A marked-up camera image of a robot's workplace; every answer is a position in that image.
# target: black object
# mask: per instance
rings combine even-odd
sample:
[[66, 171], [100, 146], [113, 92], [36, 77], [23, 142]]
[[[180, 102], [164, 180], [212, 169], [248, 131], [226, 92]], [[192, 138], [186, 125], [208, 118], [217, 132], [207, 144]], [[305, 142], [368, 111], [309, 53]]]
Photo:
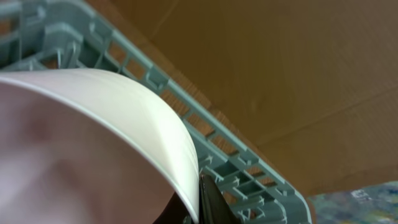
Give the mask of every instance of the black object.
[[[199, 224], [241, 224], [229, 209], [223, 195], [209, 175], [201, 175], [199, 179]], [[180, 197], [174, 193], [162, 214], [154, 224], [193, 223]]]
[[200, 224], [240, 224], [209, 175], [200, 176]]

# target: dish rack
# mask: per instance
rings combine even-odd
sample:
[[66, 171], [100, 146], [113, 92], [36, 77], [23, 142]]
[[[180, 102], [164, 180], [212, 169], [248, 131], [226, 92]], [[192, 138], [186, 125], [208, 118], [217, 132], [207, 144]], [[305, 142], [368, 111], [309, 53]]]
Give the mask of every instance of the dish rack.
[[[122, 52], [118, 58], [111, 53], [115, 45]], [[109, 70], [158, 95], [171, 92], [188, 108], [180, 117], [195, 144], [200, 172], [212, 176], [219, 190], [235, 199], [229, 201], [229, 206], [242, 222], [312, 223], [308, 205], [299, 192], [87, 3], [0, 3], [0, 72], [51, 68]], [[191, 125], [188, 117], [193, 114], [213, 131], [204, 135]], [[216, 138], [224, 139], [234, 153], [223, 152], [213, 142]]]

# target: white plate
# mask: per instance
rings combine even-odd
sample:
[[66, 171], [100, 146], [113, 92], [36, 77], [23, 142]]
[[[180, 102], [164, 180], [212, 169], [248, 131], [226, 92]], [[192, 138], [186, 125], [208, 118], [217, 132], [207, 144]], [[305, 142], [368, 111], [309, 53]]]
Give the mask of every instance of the white plate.
[[[0, 222], [18, 219], [13, 208], [60, 206], [87, 210], [84, 222], [72, 223], [151, 223], [174, 191], [198, 222], [192, 139], [141, 84], [92, 69], [2, 73], [0, 121]], [[43, 182], [58, 190], [43, 190]], [[85, 209], [36, 198], [59, 192]]]

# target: brown cardboard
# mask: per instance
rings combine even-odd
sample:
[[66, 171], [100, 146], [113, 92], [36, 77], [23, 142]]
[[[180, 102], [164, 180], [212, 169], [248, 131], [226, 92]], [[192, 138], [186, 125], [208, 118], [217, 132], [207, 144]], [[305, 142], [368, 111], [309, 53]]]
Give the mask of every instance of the brown cardboard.
[[397, 1], [118, 1], [301, 193], [398, 179]]

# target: plastic crate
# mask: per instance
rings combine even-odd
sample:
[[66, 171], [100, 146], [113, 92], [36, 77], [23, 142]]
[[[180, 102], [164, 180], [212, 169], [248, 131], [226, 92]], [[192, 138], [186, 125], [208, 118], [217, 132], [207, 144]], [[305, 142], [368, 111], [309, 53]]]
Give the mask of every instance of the plastic crate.
[[[250, 224], [312, 222], [300, 193], [85, 2], [2, 2], [0, 24], [2, 21], [9, 22], [10, 31], [0, 36], [0, 71], [45, 70], [47, 62], [55, 62], [57, 68], [109, 70], [158, 95], [168, 90], [189, 108], [181, 119], [195, 144], [200, 171], [210, 174], [225, 195], [236, 198], [230, 207], [237, 217]], [[112, 44], [124, 51], [122, 60], [109, 53]], [[143, 68], [143, 78], [128, 69], [131, 61]], [[214, 131], [202, 135], [187, 121], [192, 114]], [[218, 136], [236, 153], [226, 154], [217, 147], [212, 139]]]

